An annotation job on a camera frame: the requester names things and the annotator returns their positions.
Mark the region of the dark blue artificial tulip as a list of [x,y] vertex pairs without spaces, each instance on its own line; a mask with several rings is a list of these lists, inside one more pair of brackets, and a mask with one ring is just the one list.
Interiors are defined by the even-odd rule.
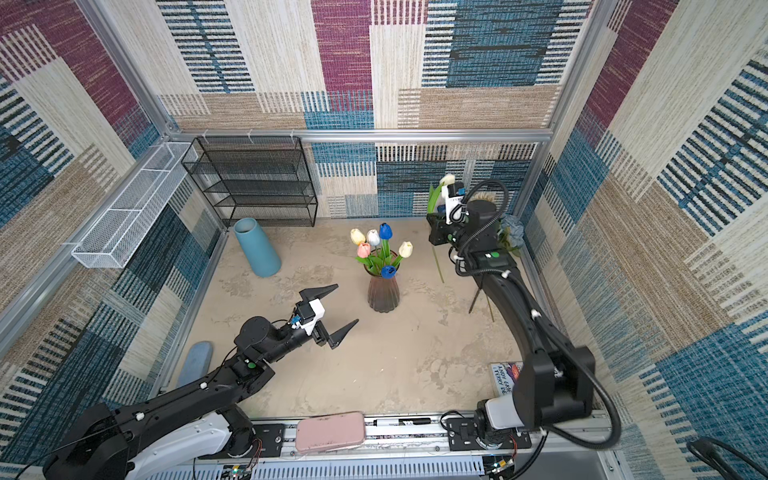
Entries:
[[390,240],[393,236],[392,229],[389,224],[382,223],[379,226],[379,237],[381,240]]

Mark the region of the yellow artificial tulip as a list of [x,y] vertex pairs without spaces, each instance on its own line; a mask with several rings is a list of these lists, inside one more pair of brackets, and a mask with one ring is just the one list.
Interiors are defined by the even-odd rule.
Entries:
[[350,231],[350,238],[356,246],[367,242],[366,235],[359,229],[352,229]]

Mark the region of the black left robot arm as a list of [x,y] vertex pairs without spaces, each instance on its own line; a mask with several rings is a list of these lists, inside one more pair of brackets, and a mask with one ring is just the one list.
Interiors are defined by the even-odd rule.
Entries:
[[47,479],[146,479],[198,457],[232,458],[256,450],[256,434],[240,402],[275,375],[272,364],[309,341],[338,347],[353,328],[329,333],[322,299],[335,285],[300,291],[282,326],[262,316],[248,319],[234,351],[210,373],[150,400],[112,410],[87,409],[61,446],[45,458]]

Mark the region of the red glass vase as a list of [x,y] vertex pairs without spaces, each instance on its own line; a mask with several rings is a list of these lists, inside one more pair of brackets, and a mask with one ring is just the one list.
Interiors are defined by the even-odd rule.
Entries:
[[368,304],[376,312],[388,313],[400,303],[400,290],[396,276],[394,279],[383,279],[380,274],[369,274]]

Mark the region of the pink artificial tulip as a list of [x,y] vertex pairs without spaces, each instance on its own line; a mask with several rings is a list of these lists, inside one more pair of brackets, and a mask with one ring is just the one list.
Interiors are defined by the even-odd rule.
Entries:
[[369,243],[363,242],[358,245],[357,248],[357,256],[360,259],[367,259],[371,255],[371,245]]

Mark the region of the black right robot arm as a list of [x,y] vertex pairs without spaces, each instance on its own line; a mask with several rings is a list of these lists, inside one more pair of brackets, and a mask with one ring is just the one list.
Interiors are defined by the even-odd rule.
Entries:
[[[455,272],[471,278],[499,310],[523,355],[523,368],[510,393],[479,402],[476,431],[486,445],[500,443],[514,429],[543,430],[586,449],[618,445],[622,424],[615,403],[597,379],[595,358],[575,346],[541,310],[524,284],[516,261],[502,244],[499,227],[510,193],[496,179],[465,189],[452,175],[431,190],[426,219],[432,245],[447,244]],[[595,399],[608,413],[603,440],[586,440],[562,429],[589,417]]]

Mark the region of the dusty blue rose bunch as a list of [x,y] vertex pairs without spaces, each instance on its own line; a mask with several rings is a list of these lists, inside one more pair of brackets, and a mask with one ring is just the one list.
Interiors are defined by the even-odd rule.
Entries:
[[518,266],[525,246],[523,225],[517,217],[503,215],[476,233],[464,254],[467,261],[464,272],[477,285],[470,309],[474,308],[477,296],[483,291],[505,321],[515,326],[524,318],[530,303],[530,293]]

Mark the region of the teal ceramic vase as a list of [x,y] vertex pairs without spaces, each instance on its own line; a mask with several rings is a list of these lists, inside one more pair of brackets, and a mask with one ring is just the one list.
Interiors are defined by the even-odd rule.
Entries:
[[234,232],[252,271],[257,276],[266,278],[279,272],[281,259],[257,220],[238,220],[234,225]]

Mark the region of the white artificial tulip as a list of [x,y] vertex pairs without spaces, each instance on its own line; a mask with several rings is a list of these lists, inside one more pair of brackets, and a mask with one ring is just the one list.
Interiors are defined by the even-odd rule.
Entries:
[[456,177],[454,174],[446,174],[438,182],[437,186],[431,186],[429,188],[429,197],[427,203],[427,213],[433,214],[437,212],[438,200],[442,195],[442,188],[454,184]]
[[379,231],[376,229],[369,230],[366,235],[366,239],[371,249],[376,249],[381,246],[382,240],[380,238]]
[[409,258],[413,253],[413,244],[409,241],[404,241],[399,249],[398,249],[398,256],[393,262],[393,266],[395,269],[398,269],[402,260]]

